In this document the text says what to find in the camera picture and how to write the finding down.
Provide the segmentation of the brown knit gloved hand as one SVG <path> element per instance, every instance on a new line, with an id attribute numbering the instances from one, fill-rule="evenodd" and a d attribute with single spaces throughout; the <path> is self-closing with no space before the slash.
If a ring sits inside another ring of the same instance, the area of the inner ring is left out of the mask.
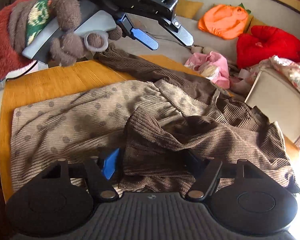
<path id="1" fill-rule="evenodd" d="M 50 55 L 60 66 L 71 66 L 90 52 L 102 52 L 108 48 L 108 40 L 119 40 L 122 29 L 86 31 L 75 33 L 82 20 L 78 0 L 30 0 L 16 5 L 11 12 L 8 33 L 12 48 L 18 52 L 29 46 L 53 20 L 62 31 L 61 37 L 52 39 Z"/>

